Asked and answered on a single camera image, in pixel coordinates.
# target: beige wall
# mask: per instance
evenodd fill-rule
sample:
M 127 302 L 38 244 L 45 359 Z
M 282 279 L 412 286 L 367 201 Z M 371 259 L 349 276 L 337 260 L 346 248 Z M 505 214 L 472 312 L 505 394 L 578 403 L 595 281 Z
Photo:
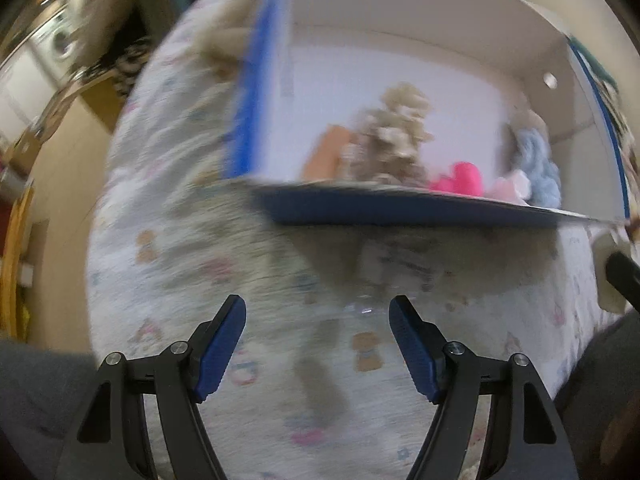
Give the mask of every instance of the beige wall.
M 634 132 L 640 132 L 640 56 L 604 0 L 530 0 L 560 16 L 616 79 L 623 108 Z

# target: yellow object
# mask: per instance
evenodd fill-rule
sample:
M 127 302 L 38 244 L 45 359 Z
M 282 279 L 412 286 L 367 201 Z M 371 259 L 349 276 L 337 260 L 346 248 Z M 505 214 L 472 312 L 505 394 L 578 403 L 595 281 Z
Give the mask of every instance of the yellow object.
M 11 209 L 0 270 L 0 328 L 4 329 L 9 337 L 23 340 L 26 339 L 29 316 L 28 313 L 25 315 L 22 307 L 18 318 L 17 280 L 22 238 L 32 199 L 33 187 L 29 186 Z

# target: hot pink plush toy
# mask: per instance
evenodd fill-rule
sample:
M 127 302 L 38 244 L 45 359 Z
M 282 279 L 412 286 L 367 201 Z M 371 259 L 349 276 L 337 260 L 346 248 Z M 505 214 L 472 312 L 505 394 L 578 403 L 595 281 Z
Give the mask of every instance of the hot pink plush toy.
M 482 196 L 482 175 L 471 162 L 457 162 L 451 167 L 452 176 L 441 176 L 429 185 L 430 191 Z

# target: open cardboard box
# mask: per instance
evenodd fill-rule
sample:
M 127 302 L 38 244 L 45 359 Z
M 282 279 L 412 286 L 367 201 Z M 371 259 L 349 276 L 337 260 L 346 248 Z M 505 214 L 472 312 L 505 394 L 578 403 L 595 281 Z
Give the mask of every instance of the open cardboard box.
M 551 74 L 556 88 L 545 83 Z M 427 95 L 430 166 L 475 164 L 485 187 L 510 169 L 507 122 L 524 93 L 546 122 L 562 210 L 398 186 L 304 182 L 330 124 L 351 127 L 389 86 Z M 626 181 L 584 61 L 523 0 L 265 0 L 242 78 L 228 176 L 291 224 L 551 226 L 625 222 Z

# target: blue gripper pad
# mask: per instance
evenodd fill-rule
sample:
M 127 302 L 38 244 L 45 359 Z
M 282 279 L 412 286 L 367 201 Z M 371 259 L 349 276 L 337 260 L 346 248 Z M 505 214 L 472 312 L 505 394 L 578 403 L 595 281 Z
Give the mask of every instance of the blue gripper pad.
M 196 402 L 202 402 L 220 386 L 245 323 L 244 300 L 233 294 L 226 298 L 216 317 L 206 324 L 201 334 L 199 330 L 194 332 L 198 340 L 193 342 L 191 376 L 197 380 L 192 388 Z
M 406 296 L 396 296 L 389 304 L 389 325 L 416 389 L 433 404 L 439 403 L 444 392 L 438 386 L 436 361 L 428 346 L 442 350 L 446 340 L 435 325 L 420 318 Z M 432 342 L 426 341 L 424 328 L 427 325 L 436 329 Z

